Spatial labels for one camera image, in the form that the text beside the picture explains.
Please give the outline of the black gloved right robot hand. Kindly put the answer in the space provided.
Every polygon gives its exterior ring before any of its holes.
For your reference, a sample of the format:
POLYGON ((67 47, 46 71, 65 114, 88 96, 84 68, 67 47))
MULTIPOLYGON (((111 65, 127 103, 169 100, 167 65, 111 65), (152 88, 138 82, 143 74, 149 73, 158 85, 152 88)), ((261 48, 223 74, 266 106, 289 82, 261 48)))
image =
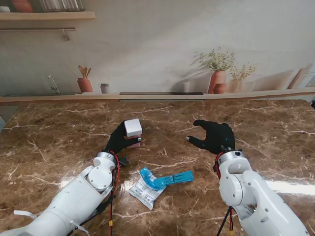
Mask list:
POLYGON ((193 136, 187 136, 186 140, 200 149, 205 149, 218 155, 224 149, 235 149, 235 137, 231 127, 227 123, 217 123, 206 120, 195 120, 194 126, 200 126, 206 131, 204 140, 193 136))

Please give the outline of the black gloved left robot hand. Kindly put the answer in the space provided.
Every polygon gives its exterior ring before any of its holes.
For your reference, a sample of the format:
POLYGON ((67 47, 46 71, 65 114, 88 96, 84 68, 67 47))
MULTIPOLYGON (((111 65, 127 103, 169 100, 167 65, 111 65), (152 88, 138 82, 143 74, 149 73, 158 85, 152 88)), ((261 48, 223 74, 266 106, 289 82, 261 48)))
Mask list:
POLYGON ((113 152, 117 154, 123 149, 141 142, 140 137, 126 139, 125 136, 126 128, 125 122, 123 121, 111 134, 106 147, 102 151, 107 153, 113 152))

